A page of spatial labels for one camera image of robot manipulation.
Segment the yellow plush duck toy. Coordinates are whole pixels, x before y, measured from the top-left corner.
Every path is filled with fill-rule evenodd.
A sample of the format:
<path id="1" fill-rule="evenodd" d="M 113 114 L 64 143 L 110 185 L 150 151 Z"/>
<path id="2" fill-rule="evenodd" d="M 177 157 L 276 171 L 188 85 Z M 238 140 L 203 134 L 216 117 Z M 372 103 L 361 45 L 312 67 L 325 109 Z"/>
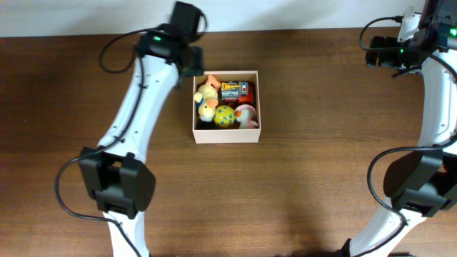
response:
<path id="1" fill-rule="evenodd" d="M 196 110 L 203 122 L 212 122 L 219 104 L 219 90 L 222 87 L 220 81 L 213 75 L 208 75 L 207 81 L 200 86 L 194 94 Z"/>

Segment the red silver toy truck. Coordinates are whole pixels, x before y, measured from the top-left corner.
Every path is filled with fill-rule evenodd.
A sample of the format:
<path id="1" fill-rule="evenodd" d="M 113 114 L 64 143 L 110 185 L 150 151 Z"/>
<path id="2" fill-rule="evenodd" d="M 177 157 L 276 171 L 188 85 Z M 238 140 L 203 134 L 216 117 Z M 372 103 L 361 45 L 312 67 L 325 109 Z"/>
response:
<path id="1" fill-rule="evenodd" d="M 254 88 L 247 81 L 222 83 L 221 100 L 232 108 L 242 104 L 253 106 L 255 102 Z"/>

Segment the yellow round toy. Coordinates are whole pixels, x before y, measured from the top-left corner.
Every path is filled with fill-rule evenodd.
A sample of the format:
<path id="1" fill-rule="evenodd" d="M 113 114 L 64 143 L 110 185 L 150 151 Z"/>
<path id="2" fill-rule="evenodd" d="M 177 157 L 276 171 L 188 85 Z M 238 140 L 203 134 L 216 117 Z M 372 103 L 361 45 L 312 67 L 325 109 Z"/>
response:
<path id="1" fill-rule="evenodd" d="M 227 105 L 216 108 L 214 123 L 220 128 L 228 128 L 234 124 L 236 119 L 235 111 Z"/>

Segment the pink cardboard box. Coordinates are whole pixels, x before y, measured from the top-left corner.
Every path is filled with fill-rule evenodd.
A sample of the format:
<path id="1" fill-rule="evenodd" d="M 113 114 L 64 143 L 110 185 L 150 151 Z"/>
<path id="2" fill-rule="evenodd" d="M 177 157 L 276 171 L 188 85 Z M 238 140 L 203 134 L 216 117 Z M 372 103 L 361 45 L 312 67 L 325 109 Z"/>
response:
<path id="1" fill-rule="evenodd" d="M 218 81 L 225 82 L 238 82 L 247 81 L 254 88 L 255 102 L 253 107 L 256 110 L 256 121 L 258 128 L 255 129 L 239 129 L 239 123 L 234 121 L 232 126 L 228 128 L 220 128 L 216 124 L 213 130 L 196 130 L 196 124 L 200 120 L 196 110 L 196 103 L 194 98 L 192 104 L 193 111 L 193 134 L 196 143 L 256 143 L 259 140 L 261 133 L 261 110 L 260 98 L 258 93 L 258 72 L 257 71 L 206 71 L 202 76 L 195 76 L 193 79 L 193 95 L 197 92 L 200 86 L 204 85 L 207 81 L 208 75 L 213 75 Z M 221 100 L 221 89 L 219 90 L 219 104 L 218 106 L 225 105 Z"/>

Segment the pink white duck figure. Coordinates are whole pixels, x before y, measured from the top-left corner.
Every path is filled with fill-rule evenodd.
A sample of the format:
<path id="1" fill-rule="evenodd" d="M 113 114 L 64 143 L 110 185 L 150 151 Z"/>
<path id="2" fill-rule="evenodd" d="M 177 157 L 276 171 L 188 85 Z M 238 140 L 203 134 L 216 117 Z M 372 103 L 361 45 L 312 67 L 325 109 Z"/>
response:
<path id="1" fill-rule="evenodd" d="M 256 110 L 249 104 L 242 104 L 235 109 L 236 121 L 239 129 L 257 129 Z"/>

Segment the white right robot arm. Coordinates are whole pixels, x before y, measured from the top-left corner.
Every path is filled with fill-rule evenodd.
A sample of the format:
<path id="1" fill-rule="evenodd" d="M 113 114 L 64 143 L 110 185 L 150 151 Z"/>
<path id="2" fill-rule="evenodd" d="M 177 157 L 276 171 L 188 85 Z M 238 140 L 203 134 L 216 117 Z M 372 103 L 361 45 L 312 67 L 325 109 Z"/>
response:
<path id="1" fill-rule="evenodd" d="M 348 239 L 339 256 L 392 256 L 405 235 L 427 218 L 456 205 L 456 2 L 428 0 L 393 21 L 398 36 L 375 36 L 369 67 L 419 74 L 424 82 L 417 146 L 391 148 L 369 164 L 367 185 L 380 208 L 367 227 Z"/>

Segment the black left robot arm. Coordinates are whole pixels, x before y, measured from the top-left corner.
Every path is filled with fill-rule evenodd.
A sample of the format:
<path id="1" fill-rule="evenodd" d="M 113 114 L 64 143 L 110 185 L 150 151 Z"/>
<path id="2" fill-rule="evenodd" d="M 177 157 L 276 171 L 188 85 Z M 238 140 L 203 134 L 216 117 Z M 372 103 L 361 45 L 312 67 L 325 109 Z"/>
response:
<path id="1" fill-rule="evenodd" d="M 181 1 L 169 22 L 141 32 L 134 72 L 121 107 L 95 149 L 83 148 L 79 168 L 86 190 L 109 225 L 114 256 L 149 256 L 144 214 L 156 185 L 146 167 L 154 126 L 169 93 L 187 76 L 204 72 L 193 42 L 204 13 Z"/>

